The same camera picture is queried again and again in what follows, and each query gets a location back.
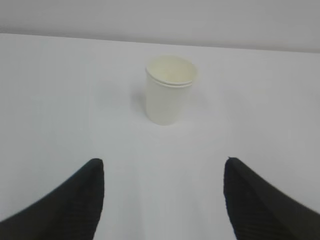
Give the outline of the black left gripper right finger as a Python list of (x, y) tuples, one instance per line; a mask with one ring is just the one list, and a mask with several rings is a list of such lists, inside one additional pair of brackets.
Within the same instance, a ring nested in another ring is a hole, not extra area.
[(224, 166), (223, 194), (238, 240), (318, 240), (320, 215), (284, 194), (235, 157)]

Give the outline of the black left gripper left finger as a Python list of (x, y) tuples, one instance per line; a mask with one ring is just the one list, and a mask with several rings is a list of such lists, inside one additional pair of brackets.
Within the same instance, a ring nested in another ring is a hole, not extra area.
[(104, 164), (89, 160), (46, 196), (0, 222), (2, 240), (92, 240), (104, 204)]

